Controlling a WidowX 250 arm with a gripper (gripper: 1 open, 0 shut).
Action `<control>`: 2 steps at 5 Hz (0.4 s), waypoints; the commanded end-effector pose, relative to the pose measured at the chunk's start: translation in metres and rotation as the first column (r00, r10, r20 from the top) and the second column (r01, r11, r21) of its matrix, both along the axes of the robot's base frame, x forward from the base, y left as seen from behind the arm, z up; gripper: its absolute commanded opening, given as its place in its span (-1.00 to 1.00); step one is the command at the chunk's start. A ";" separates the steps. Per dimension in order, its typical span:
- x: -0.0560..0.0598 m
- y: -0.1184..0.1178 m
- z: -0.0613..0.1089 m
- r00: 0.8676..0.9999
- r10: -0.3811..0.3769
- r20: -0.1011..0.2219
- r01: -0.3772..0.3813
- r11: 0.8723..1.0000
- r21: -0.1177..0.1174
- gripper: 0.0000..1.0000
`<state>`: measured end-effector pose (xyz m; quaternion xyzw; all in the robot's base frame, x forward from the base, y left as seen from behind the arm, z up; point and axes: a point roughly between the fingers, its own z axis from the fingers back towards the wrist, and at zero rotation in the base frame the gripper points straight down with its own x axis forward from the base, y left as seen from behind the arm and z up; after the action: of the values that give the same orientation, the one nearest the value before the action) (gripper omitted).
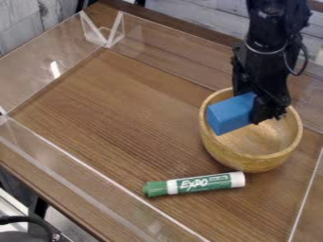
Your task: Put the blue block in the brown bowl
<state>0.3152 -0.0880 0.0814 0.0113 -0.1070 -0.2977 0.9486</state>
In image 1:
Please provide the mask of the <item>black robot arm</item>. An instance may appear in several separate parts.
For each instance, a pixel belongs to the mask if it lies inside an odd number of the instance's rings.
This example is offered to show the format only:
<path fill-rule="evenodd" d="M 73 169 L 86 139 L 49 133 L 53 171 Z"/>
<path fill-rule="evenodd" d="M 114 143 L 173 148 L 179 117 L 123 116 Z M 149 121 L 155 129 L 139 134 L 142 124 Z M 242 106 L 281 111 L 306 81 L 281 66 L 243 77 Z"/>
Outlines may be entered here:
<path fill-rule="evenodd" d="M 296 65 L 310 55 L 302 30 L 310 25 L 312 8 L 308 0 L 246 0 L 246 6 L 250 23 L 233 48 L 233 86 L 235 95 L 255 94 L 250 119 L 259 124 L 288 113 L 289 77 L 304 74 Z"/>

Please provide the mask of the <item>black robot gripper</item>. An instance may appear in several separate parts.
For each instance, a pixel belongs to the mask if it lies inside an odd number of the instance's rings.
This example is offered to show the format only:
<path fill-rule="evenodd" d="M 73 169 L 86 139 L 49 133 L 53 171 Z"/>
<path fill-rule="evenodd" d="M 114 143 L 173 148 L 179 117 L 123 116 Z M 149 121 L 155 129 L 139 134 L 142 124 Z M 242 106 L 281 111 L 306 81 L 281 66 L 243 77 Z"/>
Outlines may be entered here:
<path fill-rule="evenodd" d="M 279 120 L 288 113 L 292 103 L 288 79 L 301 76 L 309 61 L 298 72 L 294 67 L 300 53 L 309 56 L 309 49 L 302 39 L 293 39 L 281 49 L 271 52 L 253 48 L 249 41 L 234 47 L 233 88 L 234 95 L 255 93 L 251 123 L 259 125 L 267 119 Z"/>

